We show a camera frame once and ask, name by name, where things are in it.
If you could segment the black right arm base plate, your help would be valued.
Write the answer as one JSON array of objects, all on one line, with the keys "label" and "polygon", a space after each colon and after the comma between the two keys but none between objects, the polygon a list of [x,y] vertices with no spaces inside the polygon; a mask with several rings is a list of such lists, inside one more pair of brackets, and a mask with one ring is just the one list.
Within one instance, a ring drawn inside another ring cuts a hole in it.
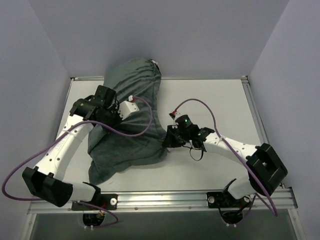
[{"label": "black right arm base plate", "polygon": [[248,196],[240,199],[235,199],[228,192],[209,191],[206,193],[207,206],[210,209],[231,209],[247,207],[251,203],[251,198]]}]

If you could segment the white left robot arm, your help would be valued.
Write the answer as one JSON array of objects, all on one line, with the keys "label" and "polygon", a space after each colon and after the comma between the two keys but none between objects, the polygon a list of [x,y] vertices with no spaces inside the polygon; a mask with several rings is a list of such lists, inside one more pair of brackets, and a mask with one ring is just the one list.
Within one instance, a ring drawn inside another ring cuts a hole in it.
[{"label": "white left robot arm", "polygon": [[101,189],[88,182],[64,182],[67,167],[78,147],[98,123],[115,126],[121,122],[115,90],[98,86],[95,94],[78,99],[55,143],[33,167],[26,167],[22,178],[30,193],[57,207],[69,201],[82,201],[90,210],[101,203]]}]

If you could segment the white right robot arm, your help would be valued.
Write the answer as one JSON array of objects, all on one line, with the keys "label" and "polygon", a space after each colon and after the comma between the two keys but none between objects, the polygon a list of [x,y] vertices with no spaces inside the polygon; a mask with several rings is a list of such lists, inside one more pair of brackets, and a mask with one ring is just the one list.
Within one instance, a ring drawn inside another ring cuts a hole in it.
[{"label": "white right robot arm", "polygon": [[195,149],[205,153],[214,153],[243,165],[248,176],[231,180],[222,193],[223,203],[234,206],[241,198],[261,194],[271,196],[287,176],[288,170],[274,148],[263,143],[252,145],[218,136],[213,129],[168,125],[162,146],[180,148],[190,143]]}]

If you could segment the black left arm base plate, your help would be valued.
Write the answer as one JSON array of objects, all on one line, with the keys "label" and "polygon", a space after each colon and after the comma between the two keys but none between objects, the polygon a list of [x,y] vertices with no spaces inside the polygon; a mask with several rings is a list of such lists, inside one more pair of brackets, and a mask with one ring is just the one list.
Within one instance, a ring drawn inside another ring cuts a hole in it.
[{"label": "black left arm base plate", "polygon": [[[88,202],[91,205],[98,206],[106,210],[116,210],[118,204],[118,195],[116,193],[102,193],[94,200]],[[98,208],[87,206],[77,201],[73,201],[71,205],[72,211],[91,211],[98,210]]]}]

